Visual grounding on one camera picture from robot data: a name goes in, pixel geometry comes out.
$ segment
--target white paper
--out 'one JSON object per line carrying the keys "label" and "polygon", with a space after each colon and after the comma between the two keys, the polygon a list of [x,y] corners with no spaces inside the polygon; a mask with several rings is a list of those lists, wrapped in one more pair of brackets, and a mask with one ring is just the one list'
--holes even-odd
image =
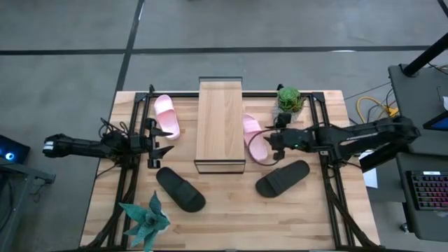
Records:
{"label": "white paper", "polygon": [[448,97],[443,97],[443,106],[448,110]]}
{"label": "white paper", "polygon": [[[359,156],[359,159],[363,159],[365,156],[372,154],[373,151],[367,150]],[[377,168],[373,168],[370,171],[365,172],[364,174],[364,184],[370,188],[378,188],[378,180],[377,180]]]}

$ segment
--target artificial plant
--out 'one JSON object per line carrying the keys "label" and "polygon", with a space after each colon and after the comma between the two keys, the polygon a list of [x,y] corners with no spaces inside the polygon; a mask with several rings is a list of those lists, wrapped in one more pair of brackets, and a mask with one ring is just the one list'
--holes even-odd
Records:
{"label": "artificial plant", "polygon": [[149,252],[154,244],[156,234],[164,230],[170,223],[168,218],[162,213],[162,205],[154,191],[149,209],[133,204],[119,203],[126,214],[138,224],[125,232],[125,235],[136,235],[131,243],[131,248],[143,242],[145,252]]}
{"label": "artificial plant", "polygon": [[279,108],[283,112],[298,112],[302,108],[303,99],[300,98],[300,92],[294,87],[283,87],[277,95]]}

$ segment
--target green plant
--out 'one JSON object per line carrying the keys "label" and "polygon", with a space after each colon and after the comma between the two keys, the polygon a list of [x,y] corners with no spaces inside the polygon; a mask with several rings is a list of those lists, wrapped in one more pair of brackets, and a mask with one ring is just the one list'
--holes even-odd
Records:
{"label": "green plant", "polygon": [[131,248],[143,242],[145,252],[149,252],[154,244],[156,234],[164,230],[170,223],[167,217],[162,213],[162,205],[154,191],[149,209],[133,204],[123,204],[120,206],[125,210],[126,214],[138,224],[125,232],[125,235],[136,235],[131,243]]}
{"label": "green plant", "polygon": [[302,108],[303,99],[300,92],[294,87],[284,87],[277,95],[279,108],[284,112],[298,112]]}

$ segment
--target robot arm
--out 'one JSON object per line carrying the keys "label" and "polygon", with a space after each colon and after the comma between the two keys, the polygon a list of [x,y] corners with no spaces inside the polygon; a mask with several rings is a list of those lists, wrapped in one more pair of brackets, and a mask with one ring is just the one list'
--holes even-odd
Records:
{"label": "robot arm", "polygon": [[364,166],[368,169],[380,161],[390,160],[419,136],[418,129],[410,119],[398,116],[344,128],[325,125],[307,129],[280,129],[266,140],[272,150],[277,151],[274,159],[284,157],[284,148],[308,153],[321,152],[328,155],[328,165],[337,167],[352,155],[378,148],[372,157],[365,157],[367,165]]}
{"label": "robot arm", "polygon": [[150,136],[129,136],[127,132],[109,128],[112,130],[102,134],[101,141],[74,139],[65,134],[56,134],[45,139],[42,152],[48,158],[61,158],[67,155],[108,158],[118,165],[128,157],[142,153],[149,153],[151,159],[160,159],[173,146],[155,149],[151,146],[150,139],[169,136],[172,133],[155,128],[155,124],[153,126],[148,129]]}

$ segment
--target wooden table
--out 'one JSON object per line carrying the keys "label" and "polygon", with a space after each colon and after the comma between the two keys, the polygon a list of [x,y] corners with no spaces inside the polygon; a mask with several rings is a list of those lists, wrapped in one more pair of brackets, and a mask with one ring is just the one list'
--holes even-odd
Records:
{"label": "wooden table", "polygon": [[[323,91],[332,124],[349,125],[342,92]],[[114,101],[111,122],[129,124],[135,92],[118,92]],[[154,99],[150,103],[149,116],[154,118]],[[262,127],[272,124],[272,107],[275,98],[244,98],[244,111],[254,116]],[[197,213],[186,213],[176,206],[155,179],[156,169],[148,169],[145,154],[141,159],[135,204],[148,206],[154,190],[162,208],[171,220],[168,231],[158,236],[153,249],[176,250],[292,250],[333,249],[326,194],[323,188],[319,157],[315,153],[286,150],[286,158],[274,167],[255,164],[246,153],[244,174],[199,175],[193,164],[196,150],[197,98],[174,98],[174,107],[181,128],[181,137],[175,141],[157,138],[160,146],[175,145],[161,160],[163,167],[170,167],[191,182],[206,198],[206,206]],[[304,104],[296,122],[289,127],[299,129],[312,125],[309,102]],[[137,117],[140,125],[142,111]],[[298,184],[275,198],[261,197],[255,183],[275,168],[296,160],[304,160],[310,166],[309,175]],[[101,160],[98,172],[113,164]],[[93,188],[92,199],[85,221],[80,245],[93,240],[109,219],[116,197],[120,169],[113,169],[99,177]],[[366,235],[379,244],[372,209],[364,185],[363,175],[357,167],[341,169],[349,212]],[[338,213],[339,230],[345,242],[342,217]],[[120,242],[123,216],[117,231]]]}

